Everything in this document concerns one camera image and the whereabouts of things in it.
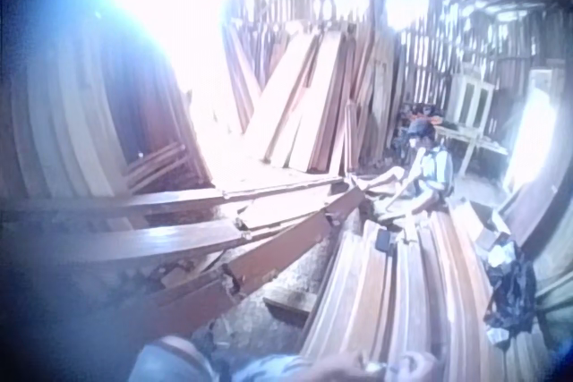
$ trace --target knee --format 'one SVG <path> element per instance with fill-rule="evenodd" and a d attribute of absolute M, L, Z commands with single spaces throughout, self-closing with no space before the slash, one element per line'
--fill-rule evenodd
<path fill-rule="evenodd" d="M 400 167 L 400 166 L 391 167 L 389 171 L 392 174 L 392 176 L 394 176 L 399 181 L 401 181 L 404 178 L 404 174 L 406 173 L 406 170 L 404 170 L 404 167 Z"/>

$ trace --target cap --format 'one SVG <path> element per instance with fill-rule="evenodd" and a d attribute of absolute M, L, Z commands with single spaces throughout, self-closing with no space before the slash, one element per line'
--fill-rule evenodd
<path fill-rule="evenodd" d="M 408 127 L 408 136 L 416 138 L 434 139 L 436 129 L 433 128 L 432 122 L 428 118 L 416 118 Z"/>

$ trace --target white shirt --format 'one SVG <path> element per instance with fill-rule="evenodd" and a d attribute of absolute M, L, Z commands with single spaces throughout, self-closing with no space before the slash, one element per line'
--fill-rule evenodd
<path fill-rule="evenodd" d="M 435 181 L 445 185 L 445 195 L 450 193 L 454 182 L 454 168 L 451 155 L 445 148 L 437 146 L 427 150 L 425 148 L 418 149 L 410 169 L 410 175 L 418 175 L 420 170 L 422 170 L 421 187 L 431 189 L 432 187 L 429 187 L 425 181 Z"/>

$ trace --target man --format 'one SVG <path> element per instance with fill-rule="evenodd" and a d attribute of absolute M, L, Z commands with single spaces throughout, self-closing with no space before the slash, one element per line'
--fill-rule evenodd
<path fill-rule="evenodd" d="M 385 174 L 369 182 L 357 181 L 356 184 L 364 191 L 379 185 L 400 182 L 394 196 L 388 202 L 376 202 L 374 214 L 379 223 L 386 223 L 401 218 L 406 214 L 417 214 L 423 210 L 435 207 L 444 202 L 452 192 L 453 166 L 449 152 L 438 145 L 435 140 L 436 131 L 427 118 L 419 118 L 410 123 L 407 137 L 410 147 L 416 149 L 416 156 L 410 171 L 400 166 L 394 166 Z M 406 210 L 391 212 L 389 207 L 404 192 L 415 195 Z"/>

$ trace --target wooden beam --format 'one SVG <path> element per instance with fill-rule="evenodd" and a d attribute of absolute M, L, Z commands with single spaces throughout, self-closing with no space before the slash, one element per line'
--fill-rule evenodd
<path fill-rule="evenodd" d="M 98 265 L 142 267 L 181 258 L 196 258 L 266 239 L 285 227 L 259 225 L 259 231 L 241 232 L 229 219 L 193 225 L 174 225 L 111 233 L 45 234 L 26 237 L 7 232 L 3 254 L 6 266 L 40 270 L 61 266 Z"/>
<path fill-rule="evenodd" d="M 332 183 L 341 183 L 340 177 L 322 176 L 320 179 L 288 183 L 273 187 L 240 191 L 222 191 L 212 188 L 185 191 L 166 191 L 124 198 L 92 199 L 0 199 L 0 212 L 4 221 L 29 220 L 31 217 L 51 218 L 87 216 L 89 218 L 132 215 L 165 214 L 183 210 L 213 208 L 225 203 L 258 199 L 283 192 L 307 190 Z"/>
<path fill-rule="evenodd" d="M 272 241 L 229 262 L 225 265 L 226 272 L 233 274 L 242 293 L 252 293 L 329 235 L 330 221 L 325 214 L 330 214 L 340 225 L 363 199 L 364 194 L 358 188 L 347 191 L 328 205 L 324 212 L 309 216 Z"/>

